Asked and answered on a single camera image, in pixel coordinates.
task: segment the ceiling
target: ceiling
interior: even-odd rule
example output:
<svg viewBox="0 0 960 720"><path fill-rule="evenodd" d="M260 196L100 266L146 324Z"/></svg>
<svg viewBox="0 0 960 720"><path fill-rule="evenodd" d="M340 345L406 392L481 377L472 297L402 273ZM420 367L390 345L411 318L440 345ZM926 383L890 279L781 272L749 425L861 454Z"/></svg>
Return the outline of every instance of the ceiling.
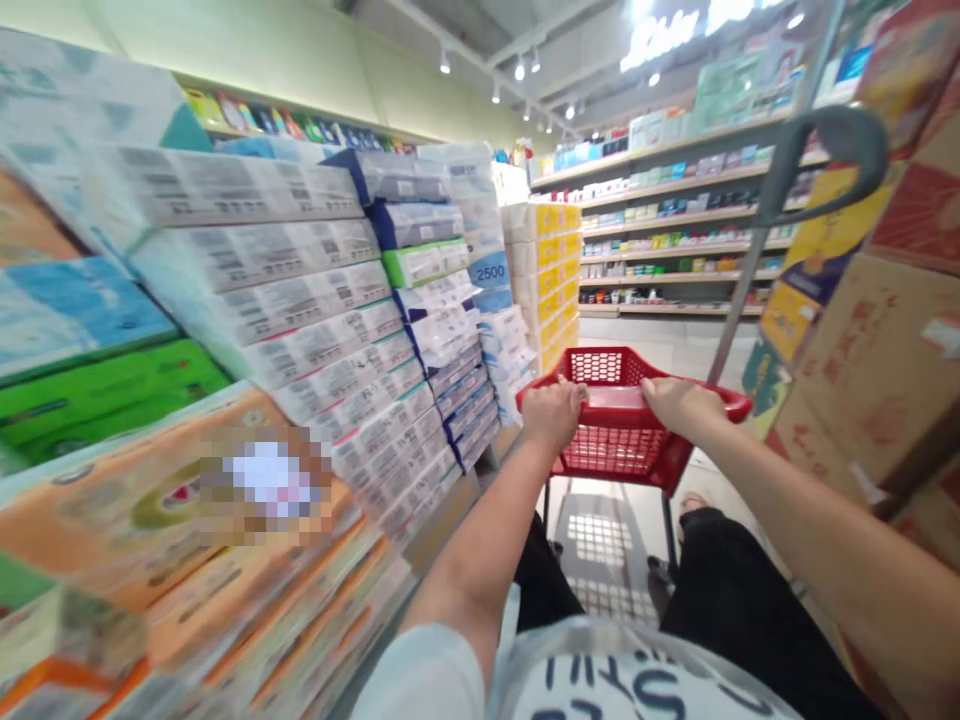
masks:
<svg viewBox="0 0 960 720"><path fill-rule="evenodd" d="M804 41L817 30L815 8L836 0L803 0L808 17L790 34ZM632 0L339 0L337 7L397 44L439 65L446 38L451 74L492 94L490 72L499 71L502 102L522 113L534 105L539 122L552 119L573 135L623 123L648 109L691 106L700 67L718 57L739 52L750 37L765 32L780 35L800 0L784 0L754 10L742 22L729 22L709 37L690 42L653 60L620 71L630 50ZM705 22L710 0L650 0L650 14L673 17L678 11L700 13ZM754 0L755 5L769 0ZM537 45L541 70L530 72L530 53ZM470 54L473 62L459 53ZM514 81L517 53L525 56L526 76ZM650 76L661 80L650 87ZM577 114L564 117L570 104Z"/></svg>

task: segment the white t-shirt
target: white t-shirt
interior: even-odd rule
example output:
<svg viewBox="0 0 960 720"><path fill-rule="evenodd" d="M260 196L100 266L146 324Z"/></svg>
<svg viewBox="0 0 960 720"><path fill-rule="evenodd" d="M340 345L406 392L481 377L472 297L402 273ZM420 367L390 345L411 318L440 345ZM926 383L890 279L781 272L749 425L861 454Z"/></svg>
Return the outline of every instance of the white t-shirt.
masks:
<svg viewBox="0 0 960 720"><path fill-rule="evenodd" d="M579 616L501 638L485 703L473 648L441 626L387 648L353 720L800 718L752 675L641 625Z"/></svg>

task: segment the wall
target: wall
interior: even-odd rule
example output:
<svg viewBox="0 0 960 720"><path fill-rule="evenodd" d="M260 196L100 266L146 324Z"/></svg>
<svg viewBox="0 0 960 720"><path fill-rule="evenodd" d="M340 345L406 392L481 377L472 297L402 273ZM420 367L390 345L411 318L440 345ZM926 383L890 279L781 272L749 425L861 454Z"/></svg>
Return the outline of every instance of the wall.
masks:
<svg viewBox="0 0 960 720"><path fill-rule="evenodd" d="M530 133L518 113L315 0L0 0L0 25L437 140L509 149ZM548 135L534 142L552 149Z"/></svg>

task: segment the person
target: person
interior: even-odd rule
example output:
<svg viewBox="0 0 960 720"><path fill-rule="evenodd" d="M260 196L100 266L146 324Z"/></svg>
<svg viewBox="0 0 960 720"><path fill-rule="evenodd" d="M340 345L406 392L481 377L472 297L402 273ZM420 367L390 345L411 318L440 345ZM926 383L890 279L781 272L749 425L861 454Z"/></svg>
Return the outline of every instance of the person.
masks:
<svg viewBox="0 0 960 720"><path fill-rule="evenodd" d="M730 479L902 707L957 717L960 579L733 425L717 394L675 378L644 380L643 393ZM582 614L535 517L580 406L572 383L527 393L520 445L441 551L353 718L882 717L757 541L703 497L680 518L659 632ZM508 602L515 575L519 611ZM549 622L531 624L524 606Z"/></svg>

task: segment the green product box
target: green product box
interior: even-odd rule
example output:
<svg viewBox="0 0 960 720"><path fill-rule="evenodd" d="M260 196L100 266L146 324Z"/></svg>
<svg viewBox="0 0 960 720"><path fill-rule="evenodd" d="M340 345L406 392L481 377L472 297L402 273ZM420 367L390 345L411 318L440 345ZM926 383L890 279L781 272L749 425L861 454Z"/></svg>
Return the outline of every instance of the green product box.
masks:
<svg viewBox="0 0 960 720"><path fill-rule="evenodd" d="M229 384L199 345L178 340L0 390L0 442L36 465L148 425Z"/></svg>

